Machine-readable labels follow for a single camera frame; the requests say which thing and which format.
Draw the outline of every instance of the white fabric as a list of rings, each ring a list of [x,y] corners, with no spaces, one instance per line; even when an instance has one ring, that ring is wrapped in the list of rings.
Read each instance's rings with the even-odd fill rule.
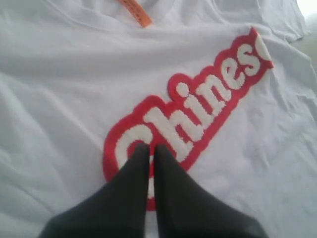
[[[215,5],[226,21],[212,11]],[[263,23],[249,10],[258,4],[242,6],[245,20],[237,21],[242,9],[228,13],[232,4],[176,0],[149,29],[113,19],[111,27],[99,22],[101,32],[66,22],[43,2],[2,1],[0,237],[34,238],[49,218],[104,185],[103,143],[112,126],[148,95],[168,101],[172,75],[197,75],[247,35],[250,22]],[[82,17],[72,13],[68,17]],[[269,28],[257,28],[274,69],[240,101],[189,174],[256,217],[270,237],[314,238],[316,76],[305,55]],[[303,36],[303,29],[282,24],[272,31],[289,40]],[[146,230],[157,237],[154,212],[147,214]]]
[[[103,30],[138,27],[118,1],[47,1],[65,16],[87,26]],[[152,28],[252,23],[269,27],[276,36],[289,42],[308,34],[296,0],[138,0],[138,3],[153,19]]]

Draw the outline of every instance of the letter c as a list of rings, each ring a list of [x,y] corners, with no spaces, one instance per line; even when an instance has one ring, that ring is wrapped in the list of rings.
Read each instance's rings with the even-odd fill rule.
[[[126,130],[117,141],[114,151],[118,168],[120,169],[128,160],[128,148],[134,141],[142,140],[150,144],[152,138],[152,131],[146,125],[140,124]]]

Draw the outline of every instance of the t-shirt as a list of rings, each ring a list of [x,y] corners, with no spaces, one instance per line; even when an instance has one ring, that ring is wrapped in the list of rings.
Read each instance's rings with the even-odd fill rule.
[[[109,2],[0,3],[0,237],[36,237],[138,141],[269,236],[315,237],[316,76],[285,41],[305,30],[257,21],[264,1],[140,1],[145,29]]]

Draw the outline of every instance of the orange tag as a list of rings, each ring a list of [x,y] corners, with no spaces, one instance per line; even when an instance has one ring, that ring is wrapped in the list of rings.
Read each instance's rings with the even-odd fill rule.
[[[135,0],[118,0],[124,5],[142,27],[147,27],[152,20]]]

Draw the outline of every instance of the red and white patch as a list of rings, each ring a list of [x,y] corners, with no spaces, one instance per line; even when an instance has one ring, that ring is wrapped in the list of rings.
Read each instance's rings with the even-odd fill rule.
[[[168,82],[170,102],[150,95],[109,132],[104,144],[103,169],[111,180],[138,142],[166,144],[188,170],[205,150],[252,85],[273,68],[270,56],[254,28],[219,53],[214,66],[190,78],[175,74]],[[155,210],[153,164],[150,169],[148,210]]]

